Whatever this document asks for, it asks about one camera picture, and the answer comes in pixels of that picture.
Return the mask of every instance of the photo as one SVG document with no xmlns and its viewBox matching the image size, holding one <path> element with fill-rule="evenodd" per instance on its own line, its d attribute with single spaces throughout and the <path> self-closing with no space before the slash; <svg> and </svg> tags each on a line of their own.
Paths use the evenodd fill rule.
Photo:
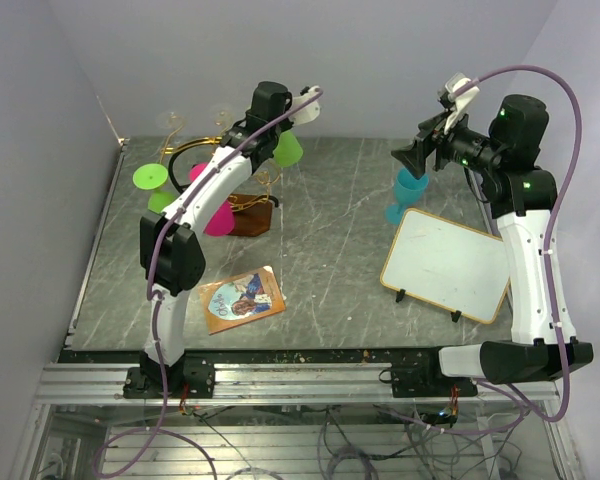
<svg viewBox="0 0 600 480">
<path fill-rule="evenodd" d="M 200 287 L 209 333 L 214 334 L 285 309 L 271 267 Z"/>
<path fill-rule="evenodd" d="M 223 320 L 241 320 L 271 309 L 259 273 L 222 285 L 213 294 L 209 310 Z"/>
</svg>

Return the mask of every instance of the pink cup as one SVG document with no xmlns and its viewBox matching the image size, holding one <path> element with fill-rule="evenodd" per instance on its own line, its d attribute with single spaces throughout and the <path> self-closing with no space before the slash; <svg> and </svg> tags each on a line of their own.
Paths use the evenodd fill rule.
<svg viewBox="0 0 600 480">
<path fill-rule="evenodd" d="M 194 165 L 189 172 L 189 180 L 192 182 L 200 175 L 208 163 L 199 163 Z M 231 211 L 231 204 L 225 201 L 218 211 L 211 217 L 207 227 L 204 229 L 204 233 L 211 235 L 212 237 L 222 237 L 231 233 L 233 228 L 236 226 L 236 222 L 233 219 L 233 212 Z"/>
</svg>

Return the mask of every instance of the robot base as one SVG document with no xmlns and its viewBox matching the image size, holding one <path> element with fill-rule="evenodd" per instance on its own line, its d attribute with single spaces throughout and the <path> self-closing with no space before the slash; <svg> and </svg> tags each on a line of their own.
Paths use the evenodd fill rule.
<svg viewBox="0 0 600 480">
<path fill-rule="evenodd" d="M 206 360 L 182 356 L 175 364 L 166 367 L 169 393 L 180 396 L 184 388 L 190 398 L 212 398 L 215 384 L 215 370 Z M 149 399 L 162 397 L 162 378 L 160 366 L 146 353 L 140 353 L 140 366 L 127 372 L 123 387 L 123 396 L 127 399 Z"/>
</svg>

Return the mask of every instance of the table surface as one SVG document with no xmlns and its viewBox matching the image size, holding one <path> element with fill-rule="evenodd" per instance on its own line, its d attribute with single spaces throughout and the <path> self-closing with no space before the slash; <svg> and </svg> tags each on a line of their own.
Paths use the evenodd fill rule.
<svg viewBox="0 0 600 480">
<path fill-rule="evenodd" d="M 74 350 L 139 350 L 149 332 L 150 306 L 139 264 L 139 219 L 148 193 L 133 186 L 133 172 L 159 158 L 162 138 L 129 141 L 75 325 Z M 284 170 L 273 193 L 280 201 L 271 230 L 260 237 L 203 236 L 207 271 L 200 284 L 255 268 L 273 267 L 285 312 L 209 335 L 197 291 L 185 323 L 187 348 L 382 348 L 463 345 L 511 338 L 511 313 L 503 305 L 491 325 L 461 318 L 405 297 L 380 284 L 397 227 L 384 209 L 393 203 L 400 164 L 389 152 L 404 141 L 301 139 L 303 160 Z M 178 159 L 179 178 L 208 160 L 207 147 Z M 262 192 L 252 178 L 241 193 Z M 462 170 L 450 165 L 430 175 L 417 208 L 485 230 L 482 211 Z"/>
</svg>

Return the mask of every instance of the metal frame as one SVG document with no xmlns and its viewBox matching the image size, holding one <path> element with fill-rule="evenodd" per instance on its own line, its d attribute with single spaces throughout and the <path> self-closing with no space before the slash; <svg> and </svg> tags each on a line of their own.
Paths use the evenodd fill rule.
<svg viewBox="0 0 600 480">
<path fill-rule="evenodd" d="M 75 304 L 75 306 L 73 308 L 73 312 L 71 314 L 71 320 L 69 322 L 69 328 L 67 330 L 67 336 L 66 336 L 65 342 L 64 342 L 65 349 L 70 349 L 71 344 L 73 343 L 73 335 L 75 334 L 76 327 L 78 324 L 78 314 L 80 313 L 80 308 L 82 307 L 82 302 L 84 300 L 84 296 L 87 291 L 87 284 L 89 283 L 89 276 L 91 275 L 91 270 L 93 269 L 93 263 L 96 258 L 98 246 L 100 245 L 102 231 L 104 230 L 104 225 L 107 220 L 107 215 L 109 214 L 109 206 L 111 205 L 111 200 L 113 199 L 113 193 L 115 191 L 115 186 L 118 183 L 118 177 L 120 176 L 120 170 L 122 169 L 122 164 L 124 162 L 128 143 L 129 143 L 129 139 L 125 138 L 122 140 L 122 143 L 120 146 L 120 153 L 118 154 L 118 159 L 116 161 L 115 169 L 113 171 L 113 176 L 111 178 L 111 182 L 109 183 L 109 190 L 107 191 L 107 196 L 106 196 L 104 204 L 102 206 L 102 212 L 100 213 L 100 220 L 98 221 L 98 228 L 96 229 L 96 234 L 93 239 L 93 245 L 91 247 L 91 252 L 89 253 L 89 260 L 87 261 L 87 268 L 85 270 L 84 277 L 82 278 L 82 284 L 80 285 L 80 291 L 78 292 L 78 298 L 76 299 L 76 304 Z"/>
<path fill-rule="evenodd" d="M 135 364 L 51 364 L 40 379 L 34 402 L 53 405 L 161 405 L 159 398 L 125 399 L 122 387 L 127 370 Z M 371 364 L 215 364 L 213 398 L 196 399 L 197 405 L 324 405 L 448 403 L 448 397 L 394 398 L 380 373 L 387 363 Z M 553 400 L 553 384 L 525 384 L 532 400 Z M 478 388 L 463 403 L 508 402 L 507 397 Z M 169 400 L 178 405 L 179 399 Z"/>
<path fill-rule="evenodd" d="M 33 405 L 25 426 L 9 480 L 29 480 L 36 465 L 40 463 L 49 425 L 52 406 Z"/>
</svg>

